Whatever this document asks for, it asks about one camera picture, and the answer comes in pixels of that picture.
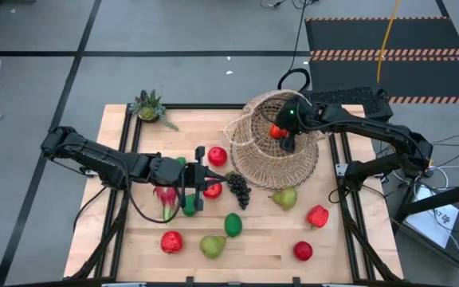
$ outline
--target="red tomato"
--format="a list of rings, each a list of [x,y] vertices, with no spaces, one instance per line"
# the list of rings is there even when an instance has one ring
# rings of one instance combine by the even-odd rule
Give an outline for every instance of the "red tomato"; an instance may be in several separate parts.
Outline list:
[[[275,140],[278,140],[282,136],[287,136],[288,135],[288,131],[282,130],[279,127],[277,127],[275,124],[272,124],[272,127],[270,128],[270,133],[269,134],[270,134],[271,138],[273,138]]]
[[[306,216],[306,221],[318,228],[324,227],[328,220],[328,210],[318,205],[313,207]]]
[[[293,247],[293,254],[301,261],[307,261],[312,256],[312,247],[307,242],[298,242]]]
[[[222,147],[212,147],[208,151],[208,161],[216,167],[220,167],[228,160],[228,154]]]
[[[167,254],[178,253],[182,247],[182,235],[176,231],[167,231],[160,240],[160,248]]]
[[[222,193],[222,184],[215,183],[213,186],[208,187],[206,191],[203,191],[203,195],[205,195],[208,199],[216,199]]]

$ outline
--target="succulent plant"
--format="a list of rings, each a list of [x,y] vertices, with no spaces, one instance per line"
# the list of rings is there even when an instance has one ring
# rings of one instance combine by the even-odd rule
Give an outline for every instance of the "succulent plant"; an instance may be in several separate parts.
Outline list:
[[[178,131],[179,128],[167,120],[166,107],[160,104],[161,98],[161,96],[156,96],[154,89],[151,90],[149,95],[147,91],[143,90],[140,96],[135,98],[135,102],[131,104],[130,109],[141,120],[153,120],[158,117],[166,127]]]

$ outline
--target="dark grapes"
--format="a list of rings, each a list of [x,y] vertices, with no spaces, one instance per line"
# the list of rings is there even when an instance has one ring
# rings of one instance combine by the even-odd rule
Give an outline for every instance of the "dark grapes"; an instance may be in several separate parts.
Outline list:
[[[251,192],[251,188],[247,187],[245,178],[239,174],[231,172],[226,175],[226,177],[228,179],[227,183],[231,193],[237,196],[238,206],[242,210],[245,210],[245,208],[249,205],[249,192]]]

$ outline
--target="pear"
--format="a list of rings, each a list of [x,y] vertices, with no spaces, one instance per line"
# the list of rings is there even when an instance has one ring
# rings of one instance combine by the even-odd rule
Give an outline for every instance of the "pear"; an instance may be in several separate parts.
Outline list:
[[[207,235],[199,242],[199,249],[209,259],[221,255],[226,245],[226,237]]]
[[[296,203],[296,190],[293,187],[286,187],[282,191],[276,192],[272,196],[272,200],[283,210],[290,210]]]

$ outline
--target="wooden tabletop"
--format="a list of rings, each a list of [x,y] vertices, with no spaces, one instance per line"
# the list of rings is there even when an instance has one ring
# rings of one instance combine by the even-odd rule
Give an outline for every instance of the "wooden tabletop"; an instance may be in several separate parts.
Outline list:
[[[349,112],[363,116],[361,106],[346,106]],[[118,148],[124,122],[125,105],[107,105],[100,124],[97,142]],[[178,125],[174,132],[161,124],[145,124],[139,138],[138,152],[157,152],[163,156],[184,156],[194,161],[194,149],[205,146],[223,146],[229,150],[222,129],[239,115],[239,110],[169,110],[168,119]],[[130,149],[135,119],[132,119],[127,140]],[[353,160],[368,161],[375,153],[368,138],[348,135]],[[343,149],[338,141],[340,160]],[[270,191],[253,188],[249,205],[241,210],[236,197],[223,184],[219,199],[205,199],[205,210],[187,218],[182,212],[166,225],[154,224],[142,219],[129,206],[124,233],[118,281],[183,282],[193,276],[196,282],[261,282],[291,283],[292,277],[300,277],[303,283],[351,282],[347,247],[343,234],[338,204],[328,201],[329,192],[335,189],[335,176],[328,140],[319,142],[320,158],[313,175],[299,187],[297,204],[290,211],[283,211],[269,198]],[[228,162],[224,167],[210,167],[219,174],[232,170]],[[366,185],[379,191],[378,179],[369,178]],[[88,179],[83,202],[88,201],[100,189],[99,179]],[[132,194],[142,211],[153,218],[160,218],[162,207],[152,194],[153,186],[133,184]],[[389,214],[384,199],[363,189],[360,192],[364,220],[370,244],[390,269],[402,277],[398,251],[390,227]],[[347,197],[351,206],[351,197]],[[97,199],[80,217],[65,276],[75,273],[89,257],[100,240],[104,216],[108,204],[108,192]],[[328,223],[312,230],[304,217],[308,210],[321,204],[329,210]],[[224,218],[230,213],[239,214],[244,230],[236,238],[228,238],[222,255],[210,260],[199,250],[199,242],[205,235],[225,235]],[[160,249],[160,238],[167,230],[176,230],[183,236],[184,247],[180,254],[165,254]],[[297,261],[292,247],[298,241],[312,245],[314,254],[306,262]],[[365,278],[362,250],[355,241],[360,276]],[[109,274],[109,262],[113,247],[108,247],[104,275]]]

